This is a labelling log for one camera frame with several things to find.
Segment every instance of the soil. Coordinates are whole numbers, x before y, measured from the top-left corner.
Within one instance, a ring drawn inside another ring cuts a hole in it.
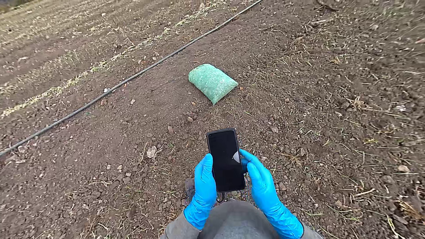
[[[250,3],[45,0],[1,14],[0,148]],[[258,4],[0,158],[0,233],[158,238],[205,134],[233,127],[324,237],[424,238],[424,14],[422,1]],[[187,78],[203,63],[239,83],[215,106]]]

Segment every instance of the plastic bag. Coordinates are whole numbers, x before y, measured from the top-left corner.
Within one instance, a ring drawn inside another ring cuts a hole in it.
[[[215,105],[238,83],[210,64],[203,64],[189,72],[189,81]]]

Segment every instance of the smartphone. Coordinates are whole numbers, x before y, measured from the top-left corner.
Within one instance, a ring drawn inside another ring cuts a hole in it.
[[[207,133],[208,150],[212,155],[212,175],[219,193],[243,190],[244,170],[239,153],[236,130],[225,128]]]

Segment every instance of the gray pants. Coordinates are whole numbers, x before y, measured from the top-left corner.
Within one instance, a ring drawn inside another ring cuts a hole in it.
[[[215,206],[198,239],[279,238],[266,216],[248,202],[228,201]]]

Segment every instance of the blue nitrile glove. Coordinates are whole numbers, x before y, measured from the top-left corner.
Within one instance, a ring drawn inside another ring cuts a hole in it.
[[[186,220],[198,230],[205,225],[211,208],[217,199],[217,189],[213,176],[213,160],[207,154],[195,168],[195,195],[189,206],[183,211]]]
[[[299,239],[304,233],[303,225],[280,202],[270,171],[254,155],[241,149],[242,165],[247,169],[252,182],[252,198],[266,215],[282,239]]]

